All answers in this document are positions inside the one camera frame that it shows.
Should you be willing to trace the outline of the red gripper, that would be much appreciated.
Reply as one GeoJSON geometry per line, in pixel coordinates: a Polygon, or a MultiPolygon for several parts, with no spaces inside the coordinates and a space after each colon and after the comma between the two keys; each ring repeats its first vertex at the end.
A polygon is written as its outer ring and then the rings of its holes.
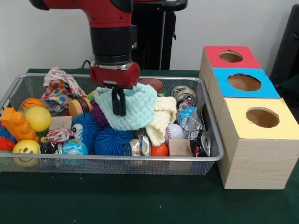
{"type": "Polygon", "coordinates": [[[112,104],[114,114],[118,114],[118,93],[120,96],[120,116],[126,115],[126,100],[123,89],[131,89],[138,83],[140,67],[135,62],[123,65],[101,65],[92,61],[90,77],[99,86],[117,86],[112,89],[112,104]]]}

